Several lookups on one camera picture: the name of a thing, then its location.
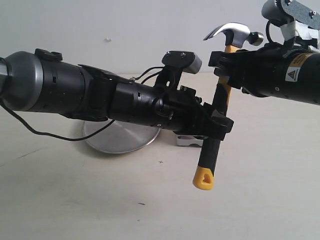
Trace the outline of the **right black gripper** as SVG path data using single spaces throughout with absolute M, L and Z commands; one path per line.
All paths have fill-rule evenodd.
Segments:
M 243 93 L 258 98 L 286 98 L 281 89 L 284 77 L 283 46 L 264 46 L 255 51 L 237 50 L 234 53 L 212 51 L 208 66 L 218 77 L 228 77 L 228 84 Z

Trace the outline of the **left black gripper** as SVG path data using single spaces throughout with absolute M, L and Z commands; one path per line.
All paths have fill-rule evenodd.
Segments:
M 205 136 L 223 141 L 230 133 L 234 121 L 212 105 L 203 106 L 195 96 L 196 91 L 169 90 L 153 100 L 156 126 L 178 135 Z

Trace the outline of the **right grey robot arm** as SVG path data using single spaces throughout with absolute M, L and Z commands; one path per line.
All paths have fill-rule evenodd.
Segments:
M 213 51 L 208 65 L 228 85 L 258 98 L 320 103 L 320 54 L 302 47 L 266 45 L 233 53 Z

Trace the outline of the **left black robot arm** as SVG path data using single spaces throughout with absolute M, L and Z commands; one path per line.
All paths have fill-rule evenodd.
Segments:
M 0 60 L 0 98 L 13 111 L 59 114 L 89 122 L 116 120 L 223 140 L 233 121 L 202 103 L 194 89 L 179 86 L 182 73 L 196 74 L 201 59 L 169 51 L 153 86 L 107 70 L 63 62 L 62 54 L 36 49 Z

